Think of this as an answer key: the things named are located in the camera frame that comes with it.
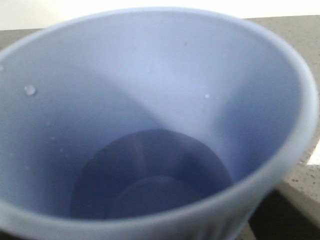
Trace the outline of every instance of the cup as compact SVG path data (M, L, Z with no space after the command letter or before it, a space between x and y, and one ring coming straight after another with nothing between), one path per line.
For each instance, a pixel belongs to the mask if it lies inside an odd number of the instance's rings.
M28 239L232 240L318 117L292 47L204 10L85 16L0 64L0 228Z

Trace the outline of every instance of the speckled countertop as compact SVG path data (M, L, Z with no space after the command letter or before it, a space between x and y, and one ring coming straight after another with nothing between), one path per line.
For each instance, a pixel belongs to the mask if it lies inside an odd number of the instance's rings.
M319 15L265 17L249 20L266 27L291 44L308 63L318 89L320 89ZM35 31L37 29L0 31L0 50ZM278 190L318 226L320 226L320 146L319 149L315 150L315 148L319 138L320 124L318 124L309 149L301 157L300 163L278 186ZM255 240L248 224L237 240Z

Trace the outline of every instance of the water droplet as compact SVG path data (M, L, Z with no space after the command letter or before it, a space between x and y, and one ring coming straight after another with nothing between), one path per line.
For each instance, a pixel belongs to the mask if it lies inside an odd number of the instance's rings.
M31 84L28 84L27 86L25 86L24 91L28 96L35 95L37 92L36 88Z

